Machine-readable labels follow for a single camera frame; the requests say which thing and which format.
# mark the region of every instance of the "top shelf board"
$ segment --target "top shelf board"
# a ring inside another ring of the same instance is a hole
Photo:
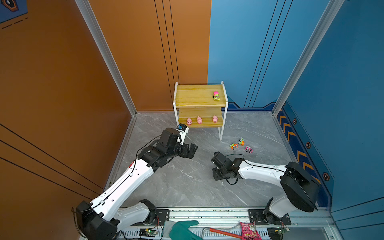
[[[213,98],[218,92],[220,100]],[[226,100],[222,84],[218,85],[178,85],[176,91],[176,108],[225,107]]]

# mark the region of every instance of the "toy car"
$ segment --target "toy car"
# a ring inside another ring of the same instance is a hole
[[[246,146],[246,147],[245,147],[245,151],[246,151],[246,152],[249,152],[249,153],[252,153],[252,152],[253,152],[253,149],[252,149],[250,146]]]
[[[218,91],[214,91],[214,100],[220,100],[220,97],[218,96]]]
[[[231,145],[231,149],[234,150],[235,148],[237,148],[239,145],[237,143],[232,143]]]
[[[240,138],[240,140],[239,140],[239,144],[241,145],[241,146],[244,146],[244,139],[243,138]]]

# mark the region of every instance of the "dark blue wall panel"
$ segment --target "dark blue wall panel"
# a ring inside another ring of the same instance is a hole
[[[208,83],[242,108],[275,101],[328,1],[212,0]]]
[[[347,228],[384,222],[383,23],[384,1],[345,1],[288,98],[334,177],[332,215],[346,240],[362,236]]]

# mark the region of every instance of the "robotic arm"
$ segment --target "robotic arm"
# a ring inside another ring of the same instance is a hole
[[[305,212],[316,209],[320,183],[296,162],[275,166],[250,163],[243,158],[232,161],[219,152],[215,152],[211,161],[216,166],[212,169],[215,180],[256,179],[284,190],[277,198],[271,198],[263,211],[264,221],[268,224],[280,225],[281,218],[296,209]]]
[[[89,240],[111,240],[117,232],[134,223],[152,223],[156,207],[146,199],[134,206],[119,208],[144,180],[174,157],[194,157],[197,146],[184,144],[188,130],[184,124],[179,124],[176,129],[166,128],[160,139],[145,147],[109,189],[89,204],[82,201],[76,207],[76,227]]]

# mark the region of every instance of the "orange chevron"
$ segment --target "orange chevron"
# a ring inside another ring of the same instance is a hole
[[[297,161],[300,162],[299,158],[300,158],[300,155],[304,156],[304,157],[307,157],[307,155],[303,152],[300,152],[300,151],[297,151]]]
[[[305,169],[305,167],[309,167],[310,169],[313,170],[313,167],[311,165],[309,165],[308,163],[306,162],[303,162],[303,168]]]
[[[320,184],[321,184],[321,182],[320,182],[320,180],[319,179],[317,179],[317,178],[315,178],[315,177],[313,177],[314,179],[316,179]]]
[[[284,126],[283,132],[285,133],[285,127],[290,127],[291,125],[289,125],[288,123],[284,123],[283,126]]]
[[[280,125],[281,125],[281,119],[282,118],[285,118],[286,119],[286,116],[280,116]]]
[[[289,136],[290,135],[294,135],[294,136],[296,136],[296,134],[294,133],[294,132],[290,132],[290,131],[288,131],[288,136],[287,136],[287,138],[288,138],[288,142],[289,142]]]

